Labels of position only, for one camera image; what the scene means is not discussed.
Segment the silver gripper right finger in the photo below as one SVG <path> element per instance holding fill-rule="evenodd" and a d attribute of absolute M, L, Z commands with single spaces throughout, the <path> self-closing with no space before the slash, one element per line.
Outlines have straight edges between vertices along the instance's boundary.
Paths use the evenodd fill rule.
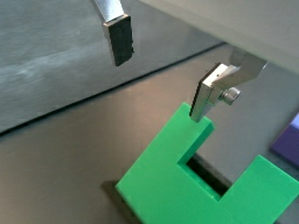
<path fill-rule="evenodd" d="M 228 65 L 218 63 L 199 81 L 191 104 L 190 117 L 198 123 L 218 102 L 228 105 L 240 95 L 236 86 L 254 80 L 267 66 L 267 61 L 235 48 Z"/>

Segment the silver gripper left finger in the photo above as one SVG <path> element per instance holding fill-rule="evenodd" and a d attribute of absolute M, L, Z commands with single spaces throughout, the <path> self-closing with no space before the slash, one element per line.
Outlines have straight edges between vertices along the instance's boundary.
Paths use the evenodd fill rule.
<path fill-rule="evenodd" d="M 116 67 L 134 55 L 131 16 L 126 14 L 120 0 L 91 0 L 98 10 L 107 42 Z"/>

